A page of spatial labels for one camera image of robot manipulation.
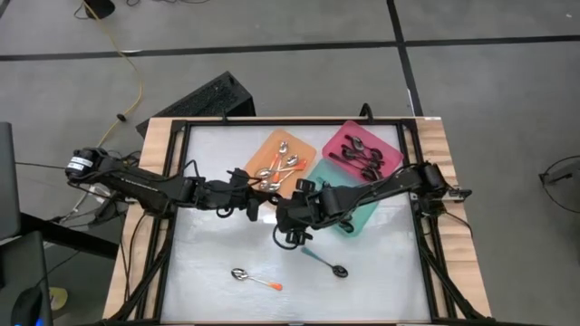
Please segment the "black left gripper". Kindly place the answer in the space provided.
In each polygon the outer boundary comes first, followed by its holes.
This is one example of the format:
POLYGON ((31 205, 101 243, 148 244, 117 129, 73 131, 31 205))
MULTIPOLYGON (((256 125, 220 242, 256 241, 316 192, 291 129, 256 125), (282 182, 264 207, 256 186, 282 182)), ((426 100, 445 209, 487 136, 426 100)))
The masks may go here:
POLYGON ((220 218, 227 218, 235 209, 246 211, 251 222, 258 218, 261 208, 277 208, 276 201, 279 195, 276 192, 260 193, 248 185, 232 185, 219 180, 204 183, 198 188, 198 208, 200 210, 215 210, 220 218))

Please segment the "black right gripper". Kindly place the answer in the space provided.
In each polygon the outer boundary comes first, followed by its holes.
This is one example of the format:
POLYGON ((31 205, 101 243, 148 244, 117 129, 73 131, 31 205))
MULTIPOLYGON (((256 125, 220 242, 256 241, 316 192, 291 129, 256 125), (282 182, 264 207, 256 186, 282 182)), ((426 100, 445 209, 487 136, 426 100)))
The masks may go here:
POLYGON ((294 193, 290 199, 279 197, 272 198, 270 204, 276 206, 275 230, 285 235, 285 244, 280 247, 298 247, 304 245, 313 237, 306 232, 307 228, 318 230, 325 227, 324 215, 320 206, 303 193, 294 193))

